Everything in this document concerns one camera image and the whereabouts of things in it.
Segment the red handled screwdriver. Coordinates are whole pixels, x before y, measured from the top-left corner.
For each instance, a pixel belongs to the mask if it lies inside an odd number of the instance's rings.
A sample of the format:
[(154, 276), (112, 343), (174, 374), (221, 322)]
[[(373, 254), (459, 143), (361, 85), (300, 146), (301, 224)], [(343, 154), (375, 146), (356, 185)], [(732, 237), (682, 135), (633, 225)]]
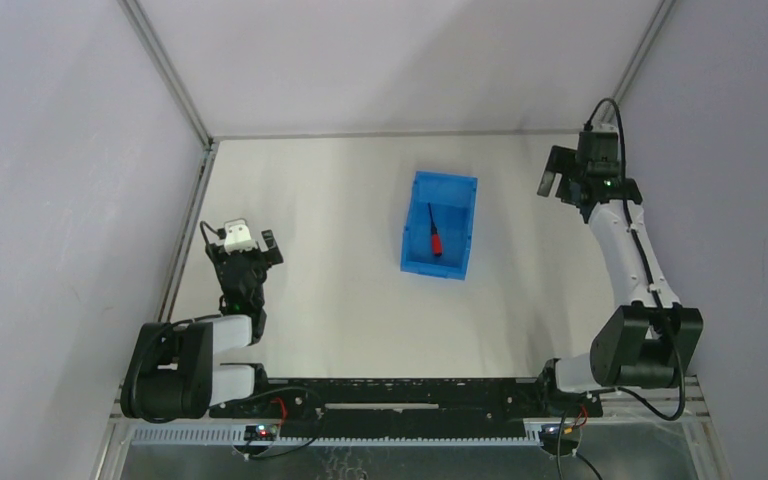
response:
[(443, 255), (443, 245), (434, 219), (433, 208), (430, 203), (427, 204), (427, 209), (430, 221), (430, 244), (432, 255), (435, 258), (440, 258)]

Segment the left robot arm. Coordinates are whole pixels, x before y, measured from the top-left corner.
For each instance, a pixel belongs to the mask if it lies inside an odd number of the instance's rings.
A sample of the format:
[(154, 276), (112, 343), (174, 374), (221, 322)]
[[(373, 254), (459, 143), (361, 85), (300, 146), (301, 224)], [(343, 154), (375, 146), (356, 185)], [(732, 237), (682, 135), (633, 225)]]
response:
[(197, 419), (254, 392), (253, 365), (220, 365), (217, 355), (258, 343), (267, 312), (264, 284), (283, 256), (270, 230), (255, 240), (242, 221), (205, 243), (221, 294), (215, 314), (141, 326), (120, 394), (125, 417), (149, 423)]

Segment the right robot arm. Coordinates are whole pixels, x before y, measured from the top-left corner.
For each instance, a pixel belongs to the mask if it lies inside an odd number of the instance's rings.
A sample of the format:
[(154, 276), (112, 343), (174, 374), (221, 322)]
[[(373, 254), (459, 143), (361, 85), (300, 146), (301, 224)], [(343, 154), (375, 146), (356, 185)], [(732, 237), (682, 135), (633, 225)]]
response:
[(701, 312), (682, 303), (656, 259), (636, 182), (622, 175), (620, 136), (582, 131), (574, 148), (551, 149), (538, 186), (574, 206), (604, 257), (616, 309), (588, 352), (547, 363), (555, 387), (585, 393), (681, 385), (703, 331)]

